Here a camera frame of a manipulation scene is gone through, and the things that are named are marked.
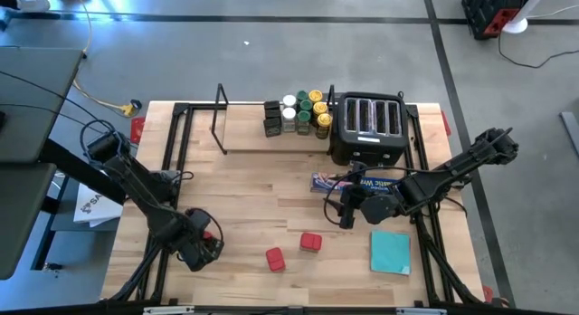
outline jar lid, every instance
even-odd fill
[[[332,116],[327,113],[318,116],[318,125],[321,127],[329,127],[332,124]]]
[[[300,112],[298,112],[298,120],[299,121],[309,121],[309,112],[302,110]]]
[[[296,110],[293,108],[286,108],[281,112],[281,114],[283,115],[284,119],[296,118]]]
[[[318,115],[327,112],[327,104],[325,102],[316,102],[314,104],[314,112]]]
[[[288,94],[287,96],[283,97],[283,104],[288,107],[293,107],[296,105],[296,97]]]
[[[307,92],[305,92],[304,90],[298,92],[298,100],[302,101],[302,100],[307,100],[307,99],[308,99],[308,93]]]
[[[311,103],[310,100],[304,100],[302,102],[299,103],[299,108],[302,110],[311,110],[311,108],[313,107],[313,103]]]
[[[309,99],[313,102],[320,102],[322,101],[323,95],[322,91],[320,90],[313,90],[309,92]]]

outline yellow lid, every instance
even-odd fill
[[[320,115],[327,112],[327,104],[325,102],[316,102],[314,104],[314,113]]]
[[[322,97],[322,91],[320,90],[313,90],[309,92],[309,99],[314,103],[322,101]]]
[[[321,127],[329,127],[332,124],[332,116],[323,113],[318,116],[318,125]]]

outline blue paper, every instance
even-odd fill
[[[410,274],[408,234],[373,230],[370,235],[370,269],[375,272]]]

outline white lid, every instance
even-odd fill
[[[283,115],[284,119],[294,119],[296,118],[296,110],[293,108],[286,108],[284,109],[281,114]]]
[[[287,96],[283,97],[283,104],[287,107],[293,107],[296,105],[296,97],[288,94]]]

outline red cube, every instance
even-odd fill
[[[299,241],[299,248],[304,251],[317,252],[322,248],[322,236],[319,234],[303,233]]]
[[[271,248],[265,252],[265,257],[268,259],[268,264],[272,272],[281,272],[286,269],[286,263],[283,261],[283,255],[279,247]]]

